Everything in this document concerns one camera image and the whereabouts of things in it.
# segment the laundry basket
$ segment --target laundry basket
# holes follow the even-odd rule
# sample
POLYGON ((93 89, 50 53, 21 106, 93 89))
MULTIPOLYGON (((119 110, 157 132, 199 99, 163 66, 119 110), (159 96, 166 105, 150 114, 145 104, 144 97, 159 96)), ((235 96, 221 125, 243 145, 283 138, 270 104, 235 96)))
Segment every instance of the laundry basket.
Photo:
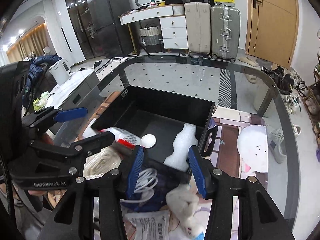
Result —
POLYGON ((140 29, 140 34, 142 38, 142 43, 146 47, 146 51, 149 53, 157 53, 161 52, 161 44, 159 39, 162 39, 162 32, 160 26, 148 27, 147 24, 146 28, 140 29))

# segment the white countertop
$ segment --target white countertop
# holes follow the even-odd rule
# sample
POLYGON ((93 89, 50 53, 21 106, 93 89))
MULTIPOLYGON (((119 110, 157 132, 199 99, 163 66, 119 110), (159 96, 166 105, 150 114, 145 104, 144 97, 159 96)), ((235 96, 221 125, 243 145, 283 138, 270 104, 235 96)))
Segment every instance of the white countertop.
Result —
POLYGON ((61 107, 63 102, 69 95, 94 71, 94 69, 86 69, 70 73, 69 80, 64 82, 61 86, 56 85, 51 91, 45 107, 54 106, 55 109, 61 107))

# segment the purple object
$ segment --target purple object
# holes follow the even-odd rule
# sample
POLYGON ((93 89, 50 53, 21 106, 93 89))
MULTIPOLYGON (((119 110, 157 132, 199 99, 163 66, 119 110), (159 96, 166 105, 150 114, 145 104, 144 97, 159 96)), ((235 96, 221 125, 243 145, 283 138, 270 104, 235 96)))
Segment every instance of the purple object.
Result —
POLYGON ((318 162, 320 162, 320 149, 317 149, 316 156, 317 156, 318 162))

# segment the blue puffer jacket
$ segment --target blue puffer jacket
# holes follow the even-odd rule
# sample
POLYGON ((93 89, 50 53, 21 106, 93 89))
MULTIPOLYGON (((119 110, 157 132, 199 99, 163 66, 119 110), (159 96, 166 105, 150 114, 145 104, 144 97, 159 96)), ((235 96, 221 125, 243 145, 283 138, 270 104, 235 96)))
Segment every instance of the blue puffer jacket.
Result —
MULTIPOLYGON (((46 55, 37 57, 33 62, 31 62, 30 69, 29 69, 29 77, 32 80, 32 84, 36 84, 36 82, 40 79, 41 75, 43 74, 43 69, 41 67, 42 63, 48 63, 49 65, 53 65, 57 61, 61 60, 61 57, 54 56, 54 55, 46 55)), ((31 89, 31 81, 28 78, 26 89, 24 95, 22 96, 22 105, 24 107, 28 107, 29 104, 29 94, 31 89)))

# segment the door frame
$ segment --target door frame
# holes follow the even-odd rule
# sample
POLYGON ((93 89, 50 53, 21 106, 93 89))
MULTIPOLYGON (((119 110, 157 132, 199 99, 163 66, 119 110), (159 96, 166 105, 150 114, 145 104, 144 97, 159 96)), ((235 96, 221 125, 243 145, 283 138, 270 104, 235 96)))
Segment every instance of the door frame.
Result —
MULTIPOLYGON (((251 27, 252 27, 252 0, 248 0, 248 22, 247 22, 247 36, 245 40, 245 50, 246 54, 248 54, 249 51, 249 44, 250 44, 250 38, 251 38, 251 27)), ((291 66, 293 54, 296 48, 296 43, 297 43, 297 37, 298 37, 298 28, 299 28, 299 1, 296 0, 296 18, 297 18, 297 24, 296 24, 296 31, 294 34, 294 40, 293 40, 293 45, 291 49, 291 54, 290 54, 290 60, 288 63, 288 67, 291 66)))

